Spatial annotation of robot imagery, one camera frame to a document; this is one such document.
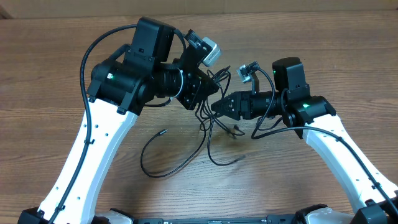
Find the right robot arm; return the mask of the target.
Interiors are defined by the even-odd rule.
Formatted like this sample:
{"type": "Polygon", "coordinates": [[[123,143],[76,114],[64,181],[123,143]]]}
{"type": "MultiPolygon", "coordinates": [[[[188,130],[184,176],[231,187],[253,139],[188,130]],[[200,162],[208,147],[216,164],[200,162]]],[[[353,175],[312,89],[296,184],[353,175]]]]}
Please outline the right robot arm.
{"type": "Polygon", "coordinates": [[[314,149],[335,176],[353,209],[337,212],[325,204],[294,214],[268,215],[265,223],[397,223],[397,185],[371,163],[345,130],[336,110],[323,96],[313,96],[298,57],[272,63],[271,90],[259,92],[257,62],[237,73],[250,91],[236,91],[211,109],[231,119],[257,119],[252,139],[294,131],[314,149]]]}

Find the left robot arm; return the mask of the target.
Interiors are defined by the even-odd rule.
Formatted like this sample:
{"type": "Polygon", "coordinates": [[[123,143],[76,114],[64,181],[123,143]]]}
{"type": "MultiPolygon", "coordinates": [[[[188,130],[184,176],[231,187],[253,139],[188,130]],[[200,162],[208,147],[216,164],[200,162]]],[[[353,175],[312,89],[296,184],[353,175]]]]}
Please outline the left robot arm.
{"type": "Polygon", "coordinates": [[[53,188],[19,223],[132,223],[115,208],[96,213],[98,195],[114,156],[141,111],[154,98],[175,98],[187,110],[218,91],[200,70],[220,57],[219,45],[190,30],[142,17],[130,44],[120,46],[81,86],[85,113],[53,188]]]}

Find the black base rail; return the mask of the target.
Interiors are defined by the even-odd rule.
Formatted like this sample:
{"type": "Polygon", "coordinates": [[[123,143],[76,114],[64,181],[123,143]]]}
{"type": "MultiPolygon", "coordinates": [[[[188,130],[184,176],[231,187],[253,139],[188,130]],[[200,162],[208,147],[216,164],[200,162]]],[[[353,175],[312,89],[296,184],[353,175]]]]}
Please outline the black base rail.
{"type": "Polygon", "coordinates": [[[325,204],[312,205],[295,214],[266,215],[244,218],[134,218],[131,214],[116,208],[97,213],[92,224],[292,224],[292,223],[350,223],[353,215],[334,211],[325,204]]]}

